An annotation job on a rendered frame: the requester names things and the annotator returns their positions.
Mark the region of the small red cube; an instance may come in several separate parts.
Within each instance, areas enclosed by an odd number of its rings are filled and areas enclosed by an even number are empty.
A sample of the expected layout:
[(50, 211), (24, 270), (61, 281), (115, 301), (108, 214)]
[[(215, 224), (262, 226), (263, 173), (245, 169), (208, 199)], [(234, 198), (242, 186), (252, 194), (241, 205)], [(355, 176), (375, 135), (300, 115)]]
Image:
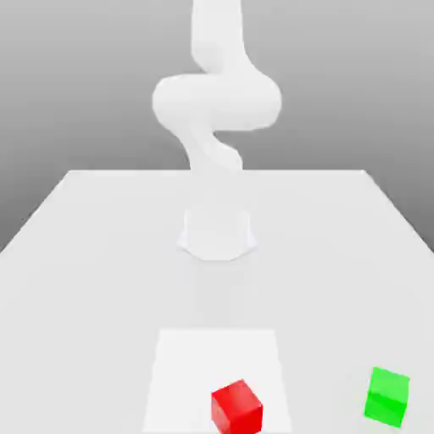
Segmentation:
[(264, 406), (243, 380), (211, 393), (211, 419), (219, 434), (258, 434)]

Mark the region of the small green cube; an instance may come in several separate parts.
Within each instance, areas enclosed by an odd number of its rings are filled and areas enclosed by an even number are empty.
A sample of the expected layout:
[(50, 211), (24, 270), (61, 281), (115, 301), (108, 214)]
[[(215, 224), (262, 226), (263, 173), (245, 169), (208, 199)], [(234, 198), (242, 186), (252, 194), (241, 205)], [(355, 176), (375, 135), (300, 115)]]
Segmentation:
[(409, 401), (410, 378), (374, 367), (364, 405), (364, 416), (400, 428)]

